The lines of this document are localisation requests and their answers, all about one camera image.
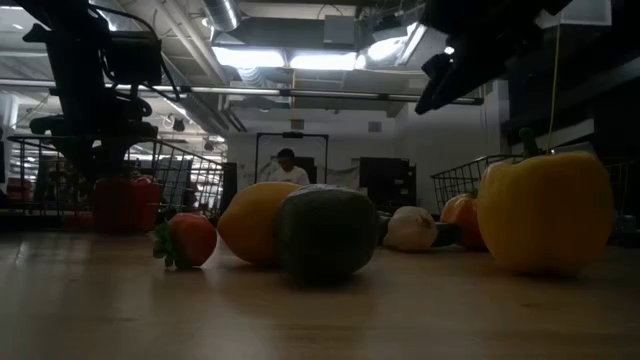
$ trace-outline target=white shirt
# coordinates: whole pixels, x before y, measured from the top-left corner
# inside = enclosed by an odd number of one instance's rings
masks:
[[[289,172],[284,171],[282,168],[278,168],[278,170],[269,175],[269,181],[309,185],[309,176],[304,169],[294,166]]]

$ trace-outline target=person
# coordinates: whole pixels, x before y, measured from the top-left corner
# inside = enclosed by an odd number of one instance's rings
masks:
[[[282,149],[278,152],[278,164],[280,168],[271,175],[269,181],[290,182],[298,185],[309,185],[309,175],[303,168],[295,166],[296,155],[291,149]]]

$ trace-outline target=black hair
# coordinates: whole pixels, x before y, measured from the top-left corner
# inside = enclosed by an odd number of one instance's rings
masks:
[[[278,157],[293,159],[296,157],[296,154],[291,149],[282,149],[278,152]]]

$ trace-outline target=yellow bell pepper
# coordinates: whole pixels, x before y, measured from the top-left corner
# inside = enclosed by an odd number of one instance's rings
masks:
[[[489,251],[516,273],[576,274],[602,254],[613,227],[608,173],[586,152],[490,166],[477,210]]]

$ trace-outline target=table surface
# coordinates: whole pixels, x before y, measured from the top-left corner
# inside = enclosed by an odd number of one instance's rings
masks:
[[[144,236],[0,237],[0,359],[640,358],[638,250],[552,280],[380,249],[353,281],[305,288],[223,246],[175,272]]]

